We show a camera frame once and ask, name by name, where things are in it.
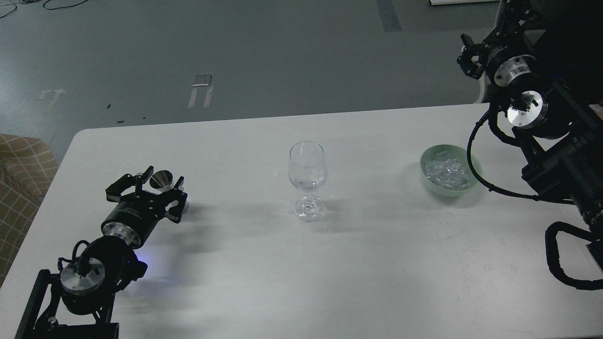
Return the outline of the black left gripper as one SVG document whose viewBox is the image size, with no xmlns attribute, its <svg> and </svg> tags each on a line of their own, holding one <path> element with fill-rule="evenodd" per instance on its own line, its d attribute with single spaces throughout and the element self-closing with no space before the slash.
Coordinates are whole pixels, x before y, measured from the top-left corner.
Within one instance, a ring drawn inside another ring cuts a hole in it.
<svg viewBox="0 0 603 339">
<path fill-rule="evenodd" d="M 103 236 L 117 237 L 128 247 L 140 249 L 161 220 L 181 223 L 188 196 L 184 191 L 184 176 L 161 194 L 142 192 L 153 172 L 154 167 L 149 166 L 143 173 L 127 173 L 107 187 L 106 200 L 118 204 L 101 223 Z M 122 197 L 130 187 L 134 193 Z"/>
</svg>

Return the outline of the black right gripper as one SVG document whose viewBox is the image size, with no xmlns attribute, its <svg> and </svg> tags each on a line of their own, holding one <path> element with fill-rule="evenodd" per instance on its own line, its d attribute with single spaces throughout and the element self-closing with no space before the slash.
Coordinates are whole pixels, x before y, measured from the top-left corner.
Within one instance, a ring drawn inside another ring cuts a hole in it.
<svg viewBox="0 0 603 339">
<path fill-rule="evenodd" d="M 519 76 L 531 73 L 536 52 L 521 28 L 494 28 L 482 43 L 461 34 L 463 47 L 456 62 L 464 75 L 480 79 L 485 71 L 495 87 L 509 87 Z"/>
</svg>

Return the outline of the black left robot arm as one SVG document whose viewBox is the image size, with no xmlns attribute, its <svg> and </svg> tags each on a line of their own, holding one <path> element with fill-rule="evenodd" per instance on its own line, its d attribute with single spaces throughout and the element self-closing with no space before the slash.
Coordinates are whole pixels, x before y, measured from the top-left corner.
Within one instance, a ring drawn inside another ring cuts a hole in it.
<svg viewBox="0 0 603 339">
<path fill-rule="evenodd" d="M 116 339 L 115 296 L 144 277 L 148 265 L 135 250 L 155 226 L 179 223 L 189 208 L 185 178 L 162 184 L 153 167 L 125 174 L 106 189 L 115 207 L 101 223 L 102 236 L 78 241 L 57 273 L 40 270 L 16 331 L 17 339 Z"/>
</svg>

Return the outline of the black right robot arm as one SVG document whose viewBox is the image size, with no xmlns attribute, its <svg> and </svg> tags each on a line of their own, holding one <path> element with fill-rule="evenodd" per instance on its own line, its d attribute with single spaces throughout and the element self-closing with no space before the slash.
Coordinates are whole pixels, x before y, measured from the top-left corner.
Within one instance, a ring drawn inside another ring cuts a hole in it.
<svg viewBox="0 0 603 339">
<path fill-rule="evenodd" d="M 536 50 L 519 32 L 496 29 L 481 43 L 467 34 L 457 62 L 465 75 L 487 76 L 495 92 L 488 110 L 469 136 L 465 157 L 469 170 L 489 191 L 533 201 L 570 204 L 588 229 L 557 221 L 545 231 L 546 262 L 551 274 L 577 290 L 602 289 L 602 281 L 568 276 L 561 266 L 556 236 L 567 233 L 587 242 L 602 266 L 602 120 L 579 93 L 541 65 Z M 512 192 L 489 182 L 473 163 L 473 142 L 488 124 L 501 142 L 521 149 L 526 159 L 522 178 L 534 195 Z"/>
</svg>

